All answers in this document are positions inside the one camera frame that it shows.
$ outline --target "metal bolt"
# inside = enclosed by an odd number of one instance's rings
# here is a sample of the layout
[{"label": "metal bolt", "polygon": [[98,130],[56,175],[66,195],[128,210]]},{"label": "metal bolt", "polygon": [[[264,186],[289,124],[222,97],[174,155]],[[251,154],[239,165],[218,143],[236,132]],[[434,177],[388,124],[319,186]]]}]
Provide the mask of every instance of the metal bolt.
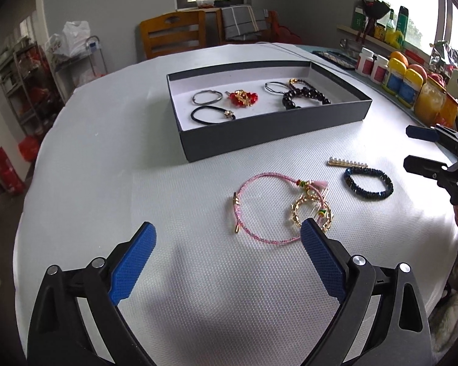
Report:
[{"label": "metal bolt", "polygon": [[353,263],[355,263],[356,265],[365,265],[366,260],[363,256],[354,256]]},{"label": "metal bolt", "polygon": [[105,265],[105,260],[102,259],[101,257],[95,259],[92,261],[92,267],[93,268],[101,268]]},{"label": "metal bolt", "polygon": [[47,275],[54,275],[55,273],[57,273],[57,270],[58,270],[57,265],[51,265],[46,270],[46,273]]},{"label": "metal bolt", "polygon": [[411,272],[411,267],[409,264],[406,264],[406,263],[402,263],[399,268],[403,271],[403,272]]}]

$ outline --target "pink braided cord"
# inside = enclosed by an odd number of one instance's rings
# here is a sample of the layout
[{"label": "pink braided cord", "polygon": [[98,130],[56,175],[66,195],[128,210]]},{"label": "pink braided cord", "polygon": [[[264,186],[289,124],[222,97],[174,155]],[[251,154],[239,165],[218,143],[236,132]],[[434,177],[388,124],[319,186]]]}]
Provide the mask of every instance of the pink braided cord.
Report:
[{"label": "pink braided cord", "polygon": [[[289,176],[286,176],[284,174],[281,174],[281,173],[275,173],[275,172],[259,173],[259,174],[255,175],[255,176],[249,178],[248,180],[246,180],[243,183],[243,185],[241,186],[241,188],[237,192],[237,196],[240,197],[243,194],[243,191],[247,188],[248,185],[250,185],[251,183],[253,183],[254,181],[256,181],[257,179],[260,179],[260,178],[279,178],[279,179],[282,179],[282,180],[289,181],[290,183],[293,183],[296,186],[298,186],[297,183],[299,182],[298,180],[295,180],[295,179],[293,179],[293,178],[291,178]],[[308,187],[313,189],[315,191],[315,194],[319,198],[319,202],[321,204],[321,209],[325,208],[325,206],[324,206],[324,198],[321,195],[321,191],[323,189],[327,188],[327,186],[328,186],[328,183],[326,181],[310,181],[308,183]],[[275,241],[275,240],[272,240],[272,239],[261,238],[261,237],[257,236],[256,234],[254,234],[244,224],[243,218],[242,218],[242,213],[241,213],[241,205],[237,205],[236,203],[234,203],[234,215],[236,217],[236,224],[239,227],[241,227],[249,236],[253,237],[257,241],[264,242],[264,243],[269,243],[271,245],[284,245],[286,243],[295,242],[295,241],[298,241],[300,239],[300,234],[297,237],[293,237],[293,238],[290,238],[290,239],[284,239],[282,241]]]}]

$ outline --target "white tablecloth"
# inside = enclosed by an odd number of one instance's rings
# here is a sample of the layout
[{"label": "white tablecloth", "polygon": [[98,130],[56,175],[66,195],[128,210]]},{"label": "white tablecloth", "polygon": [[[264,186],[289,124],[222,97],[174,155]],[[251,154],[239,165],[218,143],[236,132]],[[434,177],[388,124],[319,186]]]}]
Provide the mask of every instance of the white tablecloth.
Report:
[{"label": "white tablecloth", "polygon": [[[448,160],[435,144],[408,139],[412,120],[367,85],[335,70],[373,99],[362,122],[192,164],[184,159],[167,74],[299,59],[272,45],[208,48],[130,66],[76,91],[40,149],[17,232],[16,312],[24,348],[46,268],[83,268],[150,221],[158,244],[119,309],[159,366],[301,364],[338,304],[300,243],[275,247],[233,233],[232,193],[267,171],[327,180],[335,214],[328,236],[375,265],[409,263],[432,311],[456,256],[458,230],[446,191],[407,174],[402,163],[409,154]],[[344,186],[343,170],[325,165],[330,156],[382,169],[394,194],[379,202],[358,199]],[[380,188],[374,179],[357,181]],[[252,228],[267,237],[289,236],[295,194],[278,181],[255,183],[245,194]],[[373,315],[370,309],[349,358],[359,354]],[[84,317],[99,354],[109,359],[91,315]]]}]

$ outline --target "open jewelry box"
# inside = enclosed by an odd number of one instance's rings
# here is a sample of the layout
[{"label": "open jewelry box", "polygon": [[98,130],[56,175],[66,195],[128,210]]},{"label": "open jewelry box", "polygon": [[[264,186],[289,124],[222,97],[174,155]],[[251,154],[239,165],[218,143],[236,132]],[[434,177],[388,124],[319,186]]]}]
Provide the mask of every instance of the open jewelry box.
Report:
[{"label": "open jewelry box", "polygon": [[[321,105],[317,100],[296,97],[293,101],[301,108],[285,110],[283,95],[268,92],[265,83],[288,83],[291,78],[309,82],[331,104]],[[189,162],[361,121],[372,103],[363,92],[314,62],[285,60],[231,63],[169,74],[167,80],[178,132]],[[199,106],[193,103],[192,97],[204,90],[221,92],[223,98],[211,106],[232,111],[236,119],[227,120],[223,111],[202,109],[197,112],[197,118],[217,124],[195,122],[191,113]],[[258,101],[251,107],[234,106],[226,92],[237,90],[256,92]],[[201,98],[200,102],[217,98],[213,94],[197,97]]]}]

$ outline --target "gray plaid cloth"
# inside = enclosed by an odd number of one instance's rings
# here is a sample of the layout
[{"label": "gray plaid cloth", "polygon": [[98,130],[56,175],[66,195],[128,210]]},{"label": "gray plaid cloth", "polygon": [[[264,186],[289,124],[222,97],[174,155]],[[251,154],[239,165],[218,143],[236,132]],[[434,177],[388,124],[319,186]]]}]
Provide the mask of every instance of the gray plaid cloth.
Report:
[{"label": "gray plaid cloth", "polygon": [[253,9],[251,5],[235,5],[221,8],[226,40],[257,40],[263,30],[268,29],[266,9]]}]

